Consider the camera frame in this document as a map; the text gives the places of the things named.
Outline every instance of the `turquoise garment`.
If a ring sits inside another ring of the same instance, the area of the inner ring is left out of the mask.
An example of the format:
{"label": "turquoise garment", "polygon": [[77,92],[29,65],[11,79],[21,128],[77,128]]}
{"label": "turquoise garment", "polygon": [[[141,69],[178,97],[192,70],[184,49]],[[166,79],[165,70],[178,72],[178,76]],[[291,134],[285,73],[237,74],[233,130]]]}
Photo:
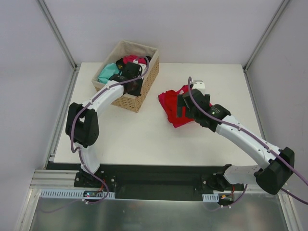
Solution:
{"label": "turquoise garment", "polygon": [[98,76],[98,81],[106,84],[111,76],[119,73],[120,70],[117,68],[116,64],[107,64]]}

